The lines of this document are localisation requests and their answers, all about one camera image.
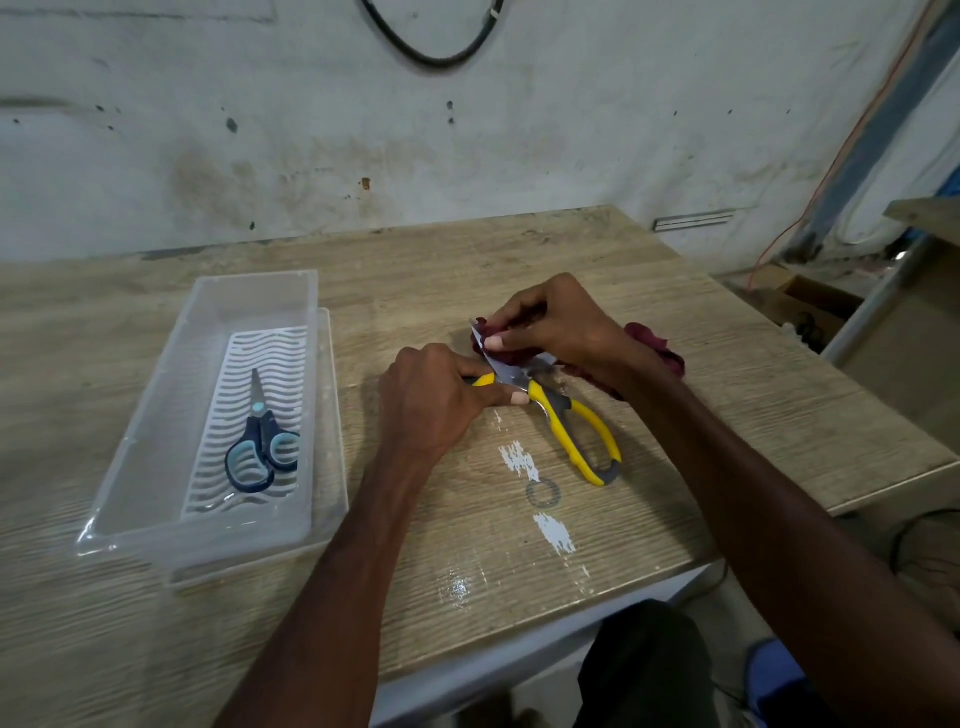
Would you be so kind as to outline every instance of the scissor handle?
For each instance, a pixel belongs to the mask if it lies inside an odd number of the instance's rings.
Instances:
[[[274,470],[292,473],[300,462],[300,436],[280,427],[273,410],[260,418],[260,442],[263,456]]]
[[[586,478],[588,482],[597,486],[609,485],[620,476],[620,464],[623,462],[623,456],[620,455],[620,448],[616,445],[616,440],[613,439],[610,429],[604,425],[603,420],[597,417],[593,410],[585,404],[572,400],[570,397],[566,397],[549,389],[544,389],[533,379],[530,380],[528,394],[531,400],[543,407],[550,421],[550,431],[553,432],[554,437],[560,441],[560,444],[564,446],[566,454],[570,456],[570,462],[576,466],[577,470],[583,474],[583,477]],[[596,470],[587,462],[587,459],[580,452],[580,448],[577,447],[576,442],[566,429],[564,413],[567,410],[572,410],[584,418],[590,426],[597,431],[597,434],[600,435],[600,439],[603,440],[603,444],[610,454],[610,466],[608,468],[605,470]]]
[[[247,418],[243,435],[224,456],[224,470],[230,485],[241,493],[260,493],[274,484],[276,474],[260,446],[260,418]]]
[[[496,375],[488,374],[483,376],[465,376],[463,377],[463,380],[471,387],[486,387],[488,384],[496,383]]]

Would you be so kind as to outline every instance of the hand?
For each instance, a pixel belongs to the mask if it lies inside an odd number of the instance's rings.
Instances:
[[[530,402],[515,387],[471,387],[462,379],[491,371],[486,362],[468,359],[444,344],[400,350],[380,378],[380,447],[415,453],[433,466],[485,407]]]
[[[508,329],[486,340],[491,352],[543,349],[592,374],[627,352],[636,353],[633,340],[569,273],[515,294],[487,326]]]

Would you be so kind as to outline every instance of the white wall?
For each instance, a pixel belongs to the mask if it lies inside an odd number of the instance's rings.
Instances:
[[[438,55],[487,7],[381,4]],[[437,76],[356,0],[0,0],[0,258],[615,203],[646,225],[743,208],[664,236],[742,268],[804,208],[922,4],[507,0]]]

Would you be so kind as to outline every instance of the cardboard box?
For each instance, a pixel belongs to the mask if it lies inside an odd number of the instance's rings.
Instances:
[[[859,296],[809,279],[779,265],[766,265],[754,275],[760,312],[778,326],[793,324],[819,353],[863,303]]]

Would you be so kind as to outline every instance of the blue handle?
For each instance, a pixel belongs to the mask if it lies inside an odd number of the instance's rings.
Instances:
[[[260,437],[260,419],[248,417],[243,436],[224,457],[227,480],[241,493],[260,493],[274,484],[276,473],[264,461]]]
[[[300,462],[300,436],[282,429],[272,410],[267,410],[260,420],[260,437],[263,455],[274,470],[292,473]]]

